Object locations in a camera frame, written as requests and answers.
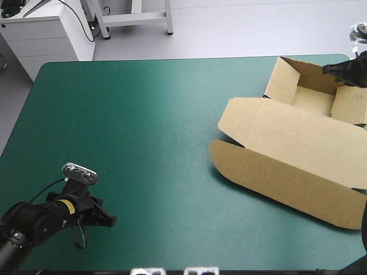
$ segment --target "cabinet drawer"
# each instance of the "cabinet drawer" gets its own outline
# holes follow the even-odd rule
[[[0,33],[6,41],[67,37],[60,20],[2,23]]]
[[[9,41],[9,46],[17,57],[75,53],[68,38],[14,40]]]
[[[78,58],[76,54],[61,54],[57,56],[20,57],[19,61],[27,71],[30,78],[34,81],[43,64],[57,61],[78,61]]]

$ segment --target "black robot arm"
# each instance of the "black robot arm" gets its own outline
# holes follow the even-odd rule
[[[367,52],[358,55],[358,43],[367,44],[367,22],[356,23],[350,27],[350,39],[355,41],[353,53],[355,59],[330,64],[323,67],[323,74],[336,76],[338,82],[349,86],[367,88]]]
[[[87,245],[84,226],[115,224],[116,217],[102,209],[103,200],[91,197],[88,187],[98,175],[82,166],[67,163],[63,167],[66,185],[61,194],[51,192],[45,203],[14,205],[0,221],[0,274],[14,274],[35,246],[45,243],[62,229],[71,227],[75,245]],[[81,230],[83,244],[77,242],[76,226]]]

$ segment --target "green table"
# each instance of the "green table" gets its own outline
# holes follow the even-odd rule
[[[342,55],[299,56],[318,64]],[[339,269],[365,254],[342,230],[223,178],[209,143],[231,97],[261,97],[276,57],[50,63],[42,67],[0,158],[3,213],[75,162],[97,171],[92,195],[118,216],[34,250],[24,269],[216,265]]]

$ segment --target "cardboard box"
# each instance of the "cardboard box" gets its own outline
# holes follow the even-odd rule
[[[351,123],[366,122],[365,91],[280,58],[265,93],[271,99],[229,101],[218,127],[245,148],[215,140],[213,163],[239,185],[360,229],[367,196],[352,188],[367,189],[367,132]]]
[[[265,97],[350,124],[367,123],[367,89],[336,83],[315,64],[279,57]]]

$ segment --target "gray floor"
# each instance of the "gray floor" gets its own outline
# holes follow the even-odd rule
[[[128,1],[104,0],[112,14]],[[173,36],[165,25],[116,27],[96,40],[95,60],[206,58],[342,53],[352,56],[349,26],[367,21],[366,0],[171,0]],[[143,0],[159,10],[163,0]],[[9,66],[0,75],[0,154],[32,82],[0,36]]]

